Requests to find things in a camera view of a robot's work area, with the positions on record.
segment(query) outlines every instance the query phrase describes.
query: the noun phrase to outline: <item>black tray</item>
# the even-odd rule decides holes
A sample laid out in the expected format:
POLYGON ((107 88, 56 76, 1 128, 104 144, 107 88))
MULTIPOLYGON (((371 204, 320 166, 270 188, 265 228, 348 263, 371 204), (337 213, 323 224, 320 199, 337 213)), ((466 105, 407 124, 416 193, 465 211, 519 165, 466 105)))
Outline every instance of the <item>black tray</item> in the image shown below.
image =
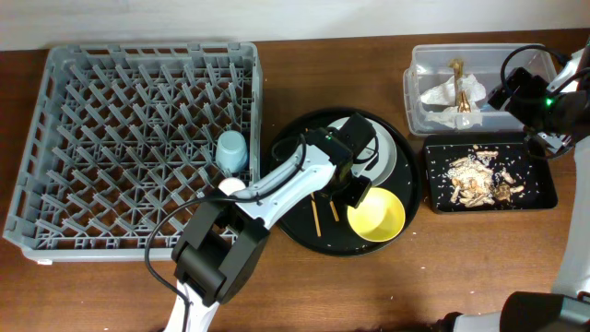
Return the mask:
MULTIPOLYGON (((406 224, 404 225, 404 229, 395 237, 397 238, 407 229, 414 216, 416 216, 422 198, 422 185, 419 165, 411 147, 404 137, 386 121, 373 114, 348 107, 323 109, 308 113, 289 124, 275 137, 271 147, 285 137, 303 133, 305 128, 326 127, 335 120, 351 116, 353 113, 360 113, 382 125, 395 141, 397 162, 394 171, 379 187, 385 188, 399 197, 406 210, 406 224)), ((278 166, 270 157, 270 153, 266 155, 267 158, 265 158, 262 167, 263 174, 267 174, 269 170, 278 166)), ((384 243, 365 241, 348 225, 347 206, 337 201, 334 202, 338 216, 340 217, 340 221, 336 222, 329 206, 329 199, 316 195, 315 200, 322 237, 318 237, 315 231, 310 197, 303 199, 293 207, 283 216, 279 223, 280 228, 291 239, 315 252, 337 256, 364 255, 385 247, 395 239, 384 243)))
MULTIPOLYGON (((522 133, 428 136, 422 151, 430 184, 432 210, 437 213, 452 213, 556 207, 558 198, 549 165, 546 160, 537 160, 528 156, 525 144, 527 144, 525 134, 522 133), (478 145, 478 151, 499 151, 499 156, 491 160, 490 168, 497 172, 499 168, 505 167, 515 179, 514 185, 525 187, 522 192, 523 197, 520 197, 520 194, 513 194, 511 202, 496 202, 493 206, 484 204, 481 207, 470 208, 458 201, 451 203, 450 198, 454 189, 451 181, 445 179, 443 174, 448 172, 450 162, 466 157, 468 154, 475 154, 474 145, 478 145)), ((534 154, 544 153, 537 142, 530 140, 528 144, 534 154)))

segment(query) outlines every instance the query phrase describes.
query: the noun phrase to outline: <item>plastic container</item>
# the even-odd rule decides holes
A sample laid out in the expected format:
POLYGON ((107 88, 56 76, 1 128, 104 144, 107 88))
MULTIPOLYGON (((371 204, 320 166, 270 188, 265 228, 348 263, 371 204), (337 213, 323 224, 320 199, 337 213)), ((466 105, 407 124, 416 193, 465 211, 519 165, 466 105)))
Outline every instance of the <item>plastic container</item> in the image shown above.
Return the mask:
MULTIPOLYGON (((478 101, 481 113, 458 113, 454 122, 473 124, 467 128, 451 128, 444 124, 428 121, 428 112, 441 112, 447 106, 423 104, 419 96, 428 89, 434 88, 453 76, 449 67, 455 58, 464 61, 464 73, 473 74, 479 83, 486 88, 486 93, 498 87, 500 67, 508 54, 526 44, 443 44, 419 45, 412 51, 411 66, 404 73, 404 102, 409 130, 416 136, 430 134, 461 133, 461 132, 511 132, 519 131, 523 125, 502 108, 499 111, 491 108, 487 98, 478 101)), ((539 50, 526 50, 517 54, 506 68, 508 75, 516 67, 524 67, 533 75, 540 75, 550 82, 555 76, 555 67, 548 53, 539 50)))
MULTIPOLYGON (((261 101, 247 42, 51 49, 4 237, 41 263, 142 260, 158 222, 230 175, 216 166, 222 133, 242 133, 238 175, 259 178, 261 101)), ((170 259, 191 213, 162 228, 154 259, 170 259)))

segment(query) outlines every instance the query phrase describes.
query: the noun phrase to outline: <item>white plate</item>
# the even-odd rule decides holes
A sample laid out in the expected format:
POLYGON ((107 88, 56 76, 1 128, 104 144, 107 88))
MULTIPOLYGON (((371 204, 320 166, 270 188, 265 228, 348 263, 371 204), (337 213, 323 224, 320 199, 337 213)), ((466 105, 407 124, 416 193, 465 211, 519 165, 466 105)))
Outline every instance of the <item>white plate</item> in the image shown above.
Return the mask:
MULTIPOLYGON (((342 125, 348 120, 348 118, 342 118, 334 121, 329 126, 336 129, 340 129, 342 125)), ((372 127, 377 132, 377 139, 379 139, 379 160, 370 171, 365 169, 374 158, 371 160, 352 166, 352 173, 356 176, 363 175, 371 179, 372 185, 379 185, 385 181, 389 175, 394 171, 395 162, 397 161, 397 147, 395 146, 394 138, 391 137, 387 129, 382 125, 374 122, 371 119, 367 119, 371 123, 372 127)), ((372 150, 375 149, 375 140, 372 140, 359 155, 359 159, 366 159, 372 155, 372 150)))

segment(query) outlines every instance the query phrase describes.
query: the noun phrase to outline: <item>yellow bowl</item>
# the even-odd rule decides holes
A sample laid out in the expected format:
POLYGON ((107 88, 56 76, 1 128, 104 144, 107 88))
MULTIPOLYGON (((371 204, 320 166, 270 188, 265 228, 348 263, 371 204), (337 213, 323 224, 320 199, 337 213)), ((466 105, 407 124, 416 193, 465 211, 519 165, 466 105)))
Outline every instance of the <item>yellow bowl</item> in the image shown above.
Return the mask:
POLYGON ((348 223, 361 238, 385 242, 397 236, 406 223, 399 198, 383 188, 371 188, 359 208, 348 208, 348 223))

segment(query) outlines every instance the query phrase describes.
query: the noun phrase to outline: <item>black round tray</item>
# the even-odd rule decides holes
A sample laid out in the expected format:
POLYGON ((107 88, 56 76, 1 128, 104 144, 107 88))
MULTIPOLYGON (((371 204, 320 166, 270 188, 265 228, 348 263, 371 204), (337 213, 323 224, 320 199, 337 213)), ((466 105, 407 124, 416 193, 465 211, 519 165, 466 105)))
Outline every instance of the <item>black round tray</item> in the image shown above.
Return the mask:
MULTIPOLYGON (((314 129, 326 127, 343 117, 351 116, 353 113, 372 119, 379 123, 391 134, 397 148, 397 162, 394 171, 379 187, 394 193, 404 205, 406 210, 406 224, 404 229, 395 237, 399 237, 407 229, 416 216, 420 200, 422 199, 422 185, 420 180, 419 166, 406 139, 390 124, 383 119, 370 113, 349 107, 334 107, 322 109, 316 112, 303 115, 287 125, 275 139, 271 147, 279 140, 304 133, 305 128, 314 129)), ((270 157, 270 151, 262 165, 263 174, 278 166, 278 163, 270 157)), ((313 221, 311 198, 302 199, 295 207, 285 214, 280 222, 280 228, 297 243, 326 255, 353 256, 364 255, 381 249, 391 243, 392 239, 384 243, 372 243, 360 238, 348 225, 347 209, 344 204, 335 201, 336 210, 340 221, 336 222, 332 209, 329 206, 328 198, 315 195, 315 201, 320 220, 322 237, 318 237, 313 221)))

